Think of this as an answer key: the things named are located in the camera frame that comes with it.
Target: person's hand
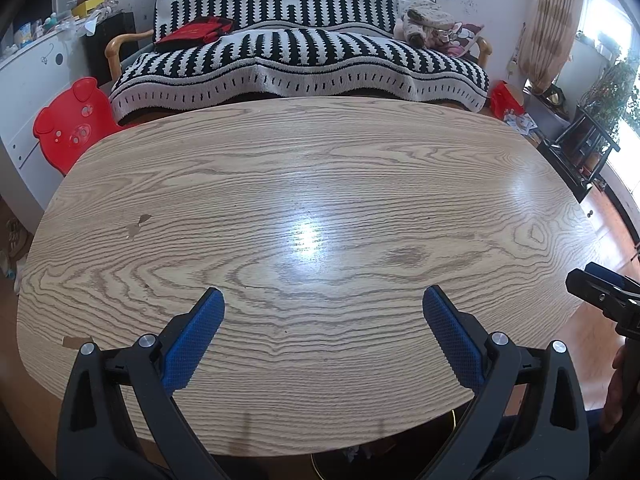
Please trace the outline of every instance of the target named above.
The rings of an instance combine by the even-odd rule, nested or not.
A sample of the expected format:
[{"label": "person's hand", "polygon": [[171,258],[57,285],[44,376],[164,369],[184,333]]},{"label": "person's hand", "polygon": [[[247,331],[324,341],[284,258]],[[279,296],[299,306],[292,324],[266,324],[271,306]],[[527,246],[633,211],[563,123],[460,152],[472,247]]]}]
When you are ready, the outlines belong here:
[{"label": "person's hand", "polygon": [[611,366],[615,370],[607,390],[607,400],[605,400],[602,414],[600,415],[600,429],[604,433],[609,433],[622,418],[622,365],[625,362],[626,346],[622,345],[616,356],[613,358]]}]

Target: black plant stand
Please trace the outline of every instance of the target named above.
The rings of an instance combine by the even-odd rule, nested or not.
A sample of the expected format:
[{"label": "black plant stand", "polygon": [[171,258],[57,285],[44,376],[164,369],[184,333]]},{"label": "black plant stand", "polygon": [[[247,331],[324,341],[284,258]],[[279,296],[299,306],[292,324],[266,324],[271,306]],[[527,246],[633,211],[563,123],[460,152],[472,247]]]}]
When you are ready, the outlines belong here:
[{"label": "black plant stand", "polygon": [[[575,140],[572,134],[582,125],[588,126],[587,134],[575,146],[571,146],[571,142]],[[601,139],[604,139],[608,147],[591,174],[587,176],[584,164]],[[578,202],[582,202],[593,187],[593,181],[600,175],[600,170],[604,167],[611,150],[619,152],[620,146],[600,123],[580,106],[576,109],[574,122],[558,137],[558,140],[553,142],[544,139],[538,146],[538,151],[562,177]]]}]

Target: red plastic chair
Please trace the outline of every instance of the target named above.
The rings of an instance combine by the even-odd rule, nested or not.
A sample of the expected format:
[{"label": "red plastic chair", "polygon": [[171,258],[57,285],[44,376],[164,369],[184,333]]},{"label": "red plastic chair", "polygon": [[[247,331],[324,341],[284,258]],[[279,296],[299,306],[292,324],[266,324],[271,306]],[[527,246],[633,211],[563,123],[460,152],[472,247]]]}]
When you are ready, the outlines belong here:
[{"label": "red plastic chair", "polygon": [[33,122],[44,157],[66,175],[89,147],[124,130],[113,120],[109,99],[93,77],[83,77],[53,99]]}]

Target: oval wooden table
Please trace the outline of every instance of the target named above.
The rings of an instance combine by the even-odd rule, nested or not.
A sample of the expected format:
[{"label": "oval wooden table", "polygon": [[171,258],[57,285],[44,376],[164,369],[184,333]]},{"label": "oval wooden table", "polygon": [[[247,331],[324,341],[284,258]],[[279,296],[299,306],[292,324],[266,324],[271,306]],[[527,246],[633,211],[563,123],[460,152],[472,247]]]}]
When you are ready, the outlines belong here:
[{"label": "oval wooden table", "polygon": [[225,319],[175,394],[191,427],[215,453],[317,452],[470,398],[422,316],[428,285],[546,346],[580,303],[567,272],[592,258],[574,197],[497,120],[371,98],[225,105],[81,157],[36,233],[18,346],[62,397],[65,337],[128,346],[216,286]]}]

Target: red cloth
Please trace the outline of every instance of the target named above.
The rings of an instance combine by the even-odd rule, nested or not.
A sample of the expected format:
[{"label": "red cloth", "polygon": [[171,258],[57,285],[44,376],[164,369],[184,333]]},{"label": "red cloth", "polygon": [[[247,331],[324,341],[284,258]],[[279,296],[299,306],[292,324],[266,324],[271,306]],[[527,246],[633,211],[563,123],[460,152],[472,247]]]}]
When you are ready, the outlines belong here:
[{"label": "red cloth", "polygon": [[233,20],[221,16],[204,16],[185,23],[175,32],[156,42],[156,52],[171,52],[213,43],[234,27]]}]

